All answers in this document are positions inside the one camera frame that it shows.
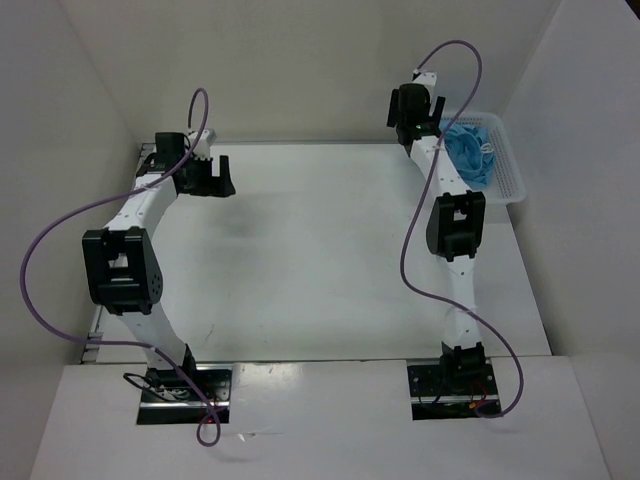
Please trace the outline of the light blue shorts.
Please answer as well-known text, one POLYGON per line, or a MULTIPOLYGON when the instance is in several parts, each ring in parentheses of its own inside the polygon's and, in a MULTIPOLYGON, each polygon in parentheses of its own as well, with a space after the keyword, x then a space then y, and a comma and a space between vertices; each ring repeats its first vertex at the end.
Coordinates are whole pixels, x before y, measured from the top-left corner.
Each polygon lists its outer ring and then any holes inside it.
POLYGON ((486 189, 495 163, 488 129, 454 123, 445 133, 444 144, 460 177, 474 190, 486 189))

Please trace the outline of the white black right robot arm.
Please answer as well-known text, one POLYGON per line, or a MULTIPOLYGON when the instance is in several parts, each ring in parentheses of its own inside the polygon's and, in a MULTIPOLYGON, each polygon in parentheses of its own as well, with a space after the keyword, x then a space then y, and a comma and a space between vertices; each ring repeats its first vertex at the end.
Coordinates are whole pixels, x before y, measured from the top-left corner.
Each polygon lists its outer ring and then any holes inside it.
POLYGON ((482 373, 486 356, 475 312, 474 266, 483 233, 486 201, 460 177, 444 146, 440 125, 445 99, 431 101, 428 88, 405 83, 391 93, 387 125, 420 168, 429 186, 421 210, 429 212, 425 241, 440 268, 449 306, 444 315, 434 401, 460 395, 482 373))

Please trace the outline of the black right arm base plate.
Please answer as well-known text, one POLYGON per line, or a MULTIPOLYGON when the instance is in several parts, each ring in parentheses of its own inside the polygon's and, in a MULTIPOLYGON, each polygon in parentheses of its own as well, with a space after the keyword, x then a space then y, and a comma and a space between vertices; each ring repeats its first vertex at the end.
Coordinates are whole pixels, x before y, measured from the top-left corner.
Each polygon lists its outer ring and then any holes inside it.
POLYGON ((490 360, 479 374, 458 380, 445 380, 438 359, 409 361, 406 370, 413 421, 462 420, 477 418, 478 412, 502 412, 490 360))

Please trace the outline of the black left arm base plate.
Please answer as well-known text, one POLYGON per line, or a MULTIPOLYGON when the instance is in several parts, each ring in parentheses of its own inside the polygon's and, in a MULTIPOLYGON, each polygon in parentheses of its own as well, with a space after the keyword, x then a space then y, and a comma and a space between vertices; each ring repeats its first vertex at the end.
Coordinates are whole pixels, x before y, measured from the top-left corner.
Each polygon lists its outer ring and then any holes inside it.
MULTIPOLYGON (((169 377, 161 379, 148 369, 144 375, 127 372, 123 378, 140 392, 136 424, 150 425, 197 425, 215 423, 207 417, 205 404, 194 390, 173 370, 169 377)), ((233 377, 231 364, 199 364, 193 381, 213 405, 221 424, 228 424, 233 377)))

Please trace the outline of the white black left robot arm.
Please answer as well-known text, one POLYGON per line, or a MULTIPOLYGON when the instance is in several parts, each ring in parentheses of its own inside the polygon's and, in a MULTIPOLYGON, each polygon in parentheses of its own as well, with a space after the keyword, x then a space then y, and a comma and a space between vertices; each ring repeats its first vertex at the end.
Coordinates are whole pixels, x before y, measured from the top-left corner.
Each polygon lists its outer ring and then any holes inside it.
POLYGON ((164 279, 152 238, 178 196, 235 194, 228 156, 211 155, 214 141, 210 129, 157 133, 153 151, 136 172, 134 195, 103 228, 88 230, 82 238, 92 301, 145 344, 145 381, 163 399, 191 398, 200 376, 190 348, 161 305, 164 279))

